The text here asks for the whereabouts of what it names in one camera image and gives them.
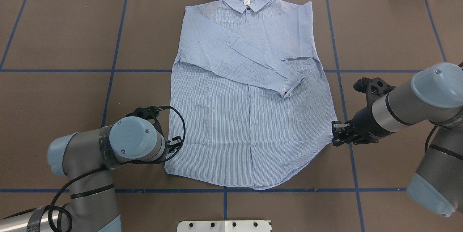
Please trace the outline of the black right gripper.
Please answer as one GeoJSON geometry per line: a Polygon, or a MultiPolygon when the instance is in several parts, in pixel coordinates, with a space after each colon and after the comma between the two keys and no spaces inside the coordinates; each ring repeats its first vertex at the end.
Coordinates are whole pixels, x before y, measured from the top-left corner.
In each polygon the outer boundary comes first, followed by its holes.
{"type": "Polygon", "coordinates": [[[373,116],[373,103],[395,89],[380,77],[370,79],[362,77],[353,85],[354,90],[366,95],[366,107],[358,111],[354,117],[345,122],[332,121],[331,131],[334,135],[332,144],[336,147],[342,144],[372,144],[387,137],[392,132],[384,129],[373,116]]]}

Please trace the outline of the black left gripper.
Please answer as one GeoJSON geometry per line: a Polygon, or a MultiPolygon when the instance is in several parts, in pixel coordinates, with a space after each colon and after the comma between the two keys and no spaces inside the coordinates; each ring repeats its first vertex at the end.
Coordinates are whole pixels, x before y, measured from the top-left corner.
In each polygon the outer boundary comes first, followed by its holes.
{"type": "MultiPolygon", "coordinates": [[[[154,126],[155,130],[157,130],[162,135],[162,137],[164,137],[161,124],[159,120],[157,120],[157,117],[160,115],[160,112],[165,110],[171,110],[175,112],[175,114],[178,115],[178,117],[180,118],[181,122],[183,122],[183,116],[180,114],[178,110],[176,110],[172,106],[139,107],[136,108],[133,112],[126,114],[126,116],[142,118],[147,121],[153,120],[154,123],[152,123],[152,125],[154,126]]],[[[167,147],[169,148],[169,153],[177,153],[183,146],[183,136],[176,136],[172,138],[168,143],[169,145],[167,147]]]]}

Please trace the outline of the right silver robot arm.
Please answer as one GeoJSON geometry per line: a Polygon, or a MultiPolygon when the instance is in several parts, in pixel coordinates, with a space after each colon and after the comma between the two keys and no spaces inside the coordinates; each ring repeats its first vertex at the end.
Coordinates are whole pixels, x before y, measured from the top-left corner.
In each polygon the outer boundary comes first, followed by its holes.
{"type": "Polygon", "coordinates": [[[407,196],[443,217],[462,212],[462,65],[435,64],[395,87],[379,77],[354,83],[366,106],[346,122],[333,121],[332,144],[373,144],[407,127],[433,125],[407,196]]]}

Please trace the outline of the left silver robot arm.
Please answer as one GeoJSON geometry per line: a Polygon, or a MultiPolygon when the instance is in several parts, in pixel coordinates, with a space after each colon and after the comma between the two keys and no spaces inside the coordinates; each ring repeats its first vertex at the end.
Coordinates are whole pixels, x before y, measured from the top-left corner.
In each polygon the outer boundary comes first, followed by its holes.
{"type": "Polygon", "coordinates": [[[127,164],[157,165],[172,159],[186,135],[172,106],[139,107],[113,125],[54,140],[47,151],[51,171],[68,182],[50,204],[1,220],[2,232],[121,232],[112,172],[127,164]],[[157,117],[172,110],[183,133],[167,140],[157,117]]]}

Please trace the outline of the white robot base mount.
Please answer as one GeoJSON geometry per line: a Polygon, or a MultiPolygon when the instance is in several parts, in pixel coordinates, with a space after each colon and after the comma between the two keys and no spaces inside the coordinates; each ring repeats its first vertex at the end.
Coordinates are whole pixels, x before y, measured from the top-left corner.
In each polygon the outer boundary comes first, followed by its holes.
{"type": "Polygon", "coordinates": [[[177,232],[272,232],[269,220],[207,220],[184,221],[177,232]]]}

